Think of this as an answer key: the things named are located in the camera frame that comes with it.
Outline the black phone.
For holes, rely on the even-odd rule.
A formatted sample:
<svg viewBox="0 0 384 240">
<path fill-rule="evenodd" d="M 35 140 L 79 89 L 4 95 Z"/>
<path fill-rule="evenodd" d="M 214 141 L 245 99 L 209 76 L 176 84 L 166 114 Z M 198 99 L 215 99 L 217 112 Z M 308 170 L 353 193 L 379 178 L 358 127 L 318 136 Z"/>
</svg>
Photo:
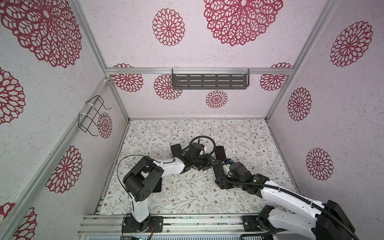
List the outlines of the black phone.
<svg viewBox="0 0 384 240">
<path fill-rule="evenodd" d="M 223 163 L 221 161 L 213 161 L 212 168 L 215 175 L 215 183 L 220 186 L 222 184 L 222 176 L 225 175 Z"/>
</svg>

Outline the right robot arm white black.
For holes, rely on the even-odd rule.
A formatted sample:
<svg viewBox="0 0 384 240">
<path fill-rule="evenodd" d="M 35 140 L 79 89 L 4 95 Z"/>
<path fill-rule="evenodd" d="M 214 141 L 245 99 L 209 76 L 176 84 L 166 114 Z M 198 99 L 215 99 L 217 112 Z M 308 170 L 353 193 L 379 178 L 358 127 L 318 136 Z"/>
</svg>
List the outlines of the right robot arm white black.
<svg viewBox="0 0 384 240">
<path fill-rule="evenodd" d="M 311 240 L 356 240 L 355 228 L 339 204 L 315 201 L 282 188 L 268 177 L 253 175 L 243 164 L 213 162 L 215 182 L 222 190 L 240 188 L 250 195 L 278 204 L 266 205 L 256 215 L 243 217 L 245 234 L 240 238 L 262 237 L 289 231 Z"/>
</svg>

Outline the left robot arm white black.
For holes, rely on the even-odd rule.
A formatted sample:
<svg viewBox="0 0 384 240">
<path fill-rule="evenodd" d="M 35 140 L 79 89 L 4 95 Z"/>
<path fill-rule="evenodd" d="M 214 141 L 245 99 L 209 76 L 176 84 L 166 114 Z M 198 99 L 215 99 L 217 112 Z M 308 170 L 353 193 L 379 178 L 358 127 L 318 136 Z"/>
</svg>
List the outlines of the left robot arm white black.
<svg viewBox="0 0 384 240">
<path fill-rule="evenodd" d="M 147 198 L 153 193 L 161 178 L 180 175 L 191 169 L 205 171 L 212 166 L 211 156 L 197 158 L 174 157 L 171 160 L 154 160 L 143 156 L 120 181 L 132 200 L 132 218 L 137 224 L 147 221 L 150 216 Z"/>
</svg>

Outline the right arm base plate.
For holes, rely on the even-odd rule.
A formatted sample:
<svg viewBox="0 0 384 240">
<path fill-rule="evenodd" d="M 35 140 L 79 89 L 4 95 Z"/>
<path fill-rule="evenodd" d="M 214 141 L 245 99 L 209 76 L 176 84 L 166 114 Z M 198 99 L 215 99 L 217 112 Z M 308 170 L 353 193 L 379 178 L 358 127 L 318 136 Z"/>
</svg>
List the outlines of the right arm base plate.
<svg viewBox="0 0 384 240">
<path fill-rule="evenodd" d="M 242 216 L 245 232 L 267 232 L 271 225 L 267 218 L 259 215 Z"/>
</svg>

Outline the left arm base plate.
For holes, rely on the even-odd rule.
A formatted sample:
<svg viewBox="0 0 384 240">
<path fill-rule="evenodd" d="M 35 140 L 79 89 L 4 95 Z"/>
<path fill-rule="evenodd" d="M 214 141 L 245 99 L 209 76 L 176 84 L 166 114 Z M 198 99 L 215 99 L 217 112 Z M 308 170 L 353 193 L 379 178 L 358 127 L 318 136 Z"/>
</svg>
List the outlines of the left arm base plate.
<svg viewBox="0 0 384 240">
<path fill-rule="evenodd" d="M 135 220 L 132 215 L 124 217 L 122 233 L 161 233 L 163 231 L 164 217 L 147 217 L 142 223 Z"/>
</svg>

